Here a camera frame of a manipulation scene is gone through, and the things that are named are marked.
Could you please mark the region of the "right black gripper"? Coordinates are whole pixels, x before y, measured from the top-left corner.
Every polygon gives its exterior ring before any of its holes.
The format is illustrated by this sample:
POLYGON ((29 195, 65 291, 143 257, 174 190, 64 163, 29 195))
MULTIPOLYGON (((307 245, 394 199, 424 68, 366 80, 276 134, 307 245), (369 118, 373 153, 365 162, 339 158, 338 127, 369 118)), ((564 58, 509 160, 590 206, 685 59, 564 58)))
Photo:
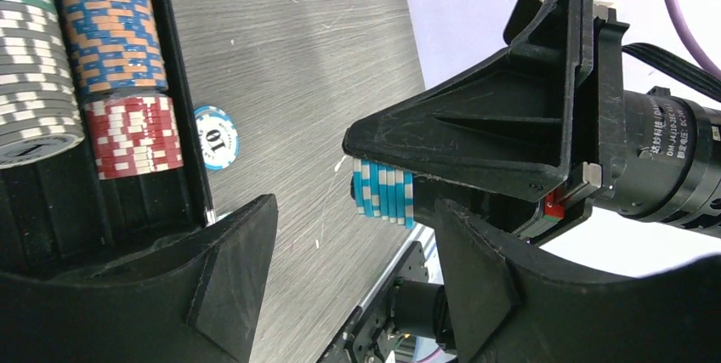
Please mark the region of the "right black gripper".
POLYGON ((580 160, 544 201, 552 220, 586 198, 624 218, 713 234, 720 229, 720 114, 655 87, 623 87, 630 54, 704 94, 720 88, 688 63, 648 43, 624 44, 627 25, 593 2, 594 68, 582 110, 580 160))

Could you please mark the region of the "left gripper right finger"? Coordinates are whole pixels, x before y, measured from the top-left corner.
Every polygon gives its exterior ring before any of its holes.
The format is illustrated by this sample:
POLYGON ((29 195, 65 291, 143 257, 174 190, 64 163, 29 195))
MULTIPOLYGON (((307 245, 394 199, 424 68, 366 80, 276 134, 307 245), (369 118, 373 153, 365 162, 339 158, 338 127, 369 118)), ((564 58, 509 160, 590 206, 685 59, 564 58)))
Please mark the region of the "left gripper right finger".
POLYGON ((435 214, 460 361, 719 361, 719 256, 631 278, 545 252, 454 201, 435 214))

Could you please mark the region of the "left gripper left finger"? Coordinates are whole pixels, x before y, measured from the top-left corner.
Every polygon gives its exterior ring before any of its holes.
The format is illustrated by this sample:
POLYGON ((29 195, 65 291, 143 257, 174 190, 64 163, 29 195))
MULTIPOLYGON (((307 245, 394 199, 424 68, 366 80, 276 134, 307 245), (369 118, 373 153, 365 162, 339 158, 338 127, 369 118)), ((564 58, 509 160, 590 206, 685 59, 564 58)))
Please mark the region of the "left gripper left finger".
POLYGON ((91 280, 2 275, 2 361, 249 361, 278 218, 261 195, 91 280))

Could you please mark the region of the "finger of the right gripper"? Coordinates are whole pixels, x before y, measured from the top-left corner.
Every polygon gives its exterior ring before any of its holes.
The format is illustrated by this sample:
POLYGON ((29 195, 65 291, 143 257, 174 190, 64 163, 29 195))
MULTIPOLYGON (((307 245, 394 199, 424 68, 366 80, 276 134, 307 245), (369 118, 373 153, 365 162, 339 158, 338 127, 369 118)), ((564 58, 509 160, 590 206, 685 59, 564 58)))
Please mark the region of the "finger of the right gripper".
POLYGON ((534 246, 546 244, 585 222, 593 211, 593 199, 586 198, 565 204, 563 217, 552 220, 544 201, 522 201, 423 176, 413 178, 413 215, 417 223, 434 230, 441 227, 441 218, 434 210, 439 199, 454 201, 491 226, 534 246))
POLYGON ((539 201, 566 182, 594 68, 593 0, 545 0, 505 48, 354 122, 343 150, 450 184, 539 201))

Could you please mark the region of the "light blue chip stack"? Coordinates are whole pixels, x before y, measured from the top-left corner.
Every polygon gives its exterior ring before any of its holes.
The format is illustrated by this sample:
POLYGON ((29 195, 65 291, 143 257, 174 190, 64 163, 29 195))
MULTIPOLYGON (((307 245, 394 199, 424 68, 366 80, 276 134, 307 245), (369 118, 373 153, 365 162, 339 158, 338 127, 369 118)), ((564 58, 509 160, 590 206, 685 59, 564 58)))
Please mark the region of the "light blue chip stack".
POLYGON ((414 175, 365 159, 353 159, 350 194, 358 214, 398 224, 415 225, 414 175))

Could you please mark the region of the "red white chip stack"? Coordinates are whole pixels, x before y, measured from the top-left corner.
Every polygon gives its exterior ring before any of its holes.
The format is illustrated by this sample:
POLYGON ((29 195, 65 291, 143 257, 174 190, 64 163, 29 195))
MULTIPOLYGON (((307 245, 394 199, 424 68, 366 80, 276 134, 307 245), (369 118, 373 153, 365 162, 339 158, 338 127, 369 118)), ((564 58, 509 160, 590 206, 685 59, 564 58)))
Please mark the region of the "red white chip stack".
POLYGON ((100 179, 121 179, 184 166, 173 101, 126 96, 83 105, 100 179))

